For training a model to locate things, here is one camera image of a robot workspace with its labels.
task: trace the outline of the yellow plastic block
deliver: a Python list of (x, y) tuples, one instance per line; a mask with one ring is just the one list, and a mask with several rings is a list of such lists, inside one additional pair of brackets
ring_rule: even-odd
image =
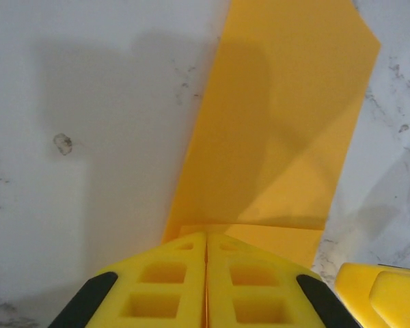
[(219, 232), (311, 268), (322, 230), (245, 224), (184, 225), (179, 236), (199, 231)]
[(118, 279), (87, 327), (203, 327), (205, 251), (191, 234), (104, 268)]
[(208, 235), (210, 328), (324, 327), (299, 287), (315, 273), (223, 234)]
[(232, 0), (164, 241), (323, 229), (378, 50), (349, 0)]
[(390, 327), (410, 328), (410, 274), (379, 273), (369, 299)]
[[(373, 308), (370, 300), (372, 287), (381, 273), (405, 273), (410, 275), (410, 270), (391, 266), (345, 263), (337, 275), (335, 290), (346, 308), (363, 327), (391, 327)], [(409, 311), (406, 311), (403, 312), (402, 315), (405, 317), (406, 314), (408, 316), (409, 313)]]

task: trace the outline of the yellow paper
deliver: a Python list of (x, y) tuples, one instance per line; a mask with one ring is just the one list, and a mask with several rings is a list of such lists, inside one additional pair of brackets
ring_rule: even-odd
[(311, 268), (322, 230), (266, 227), (247, 224), (184, 225), (179, 236), (194, 232), (218, 232)]
[(378, 50), (349, 0), (233, 0), (164, 241), (197, 224), (322, 230)]

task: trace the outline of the white floor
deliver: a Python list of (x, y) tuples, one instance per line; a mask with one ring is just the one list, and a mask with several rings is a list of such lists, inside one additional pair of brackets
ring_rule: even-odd
[[(158, 244), (228, 4), (0, 0), (0, 327), (45, 327)], [(410, 267), (410, 0), (355, 5), (383, 48), (314, 265), (328, 282), (345, 261)]]

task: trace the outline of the square hole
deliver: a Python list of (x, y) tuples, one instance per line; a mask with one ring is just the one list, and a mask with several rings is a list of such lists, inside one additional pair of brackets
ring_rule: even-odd
[(230, 266), (234, 286), (277, 286), (273, 268), (258, 264), (234, 263)]
[(122, 310), (122, 316), (135, 318), (175, 318), (179, 295), (132, 294)]
[(187, 266), (181, 262), (154, 262), (142, 272), (139, 282), (154, 284), (182, 284)]
[(294, 323), (282, 299), (271, 297), (237, 298), (233, 300), (238, 323)]

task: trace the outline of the black edge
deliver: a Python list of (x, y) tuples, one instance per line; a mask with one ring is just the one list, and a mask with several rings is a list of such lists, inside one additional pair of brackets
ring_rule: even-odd
[(387, 267), (387, 268), (410, 270), (409, 268), (404, 268), (403, 266), (394, 266), (394, 265), (382, 264), (382, 263), (378, 263), (378, 265), (380, 265), (382, 267)]
[(106, 272), (89, 279), (58, 314), (49, 328), (84, 328), (117, 278), (117, 273)]
[(360, 328), (326, 283), (309, 275), (298, 275), (296, 280), (325, 328)]

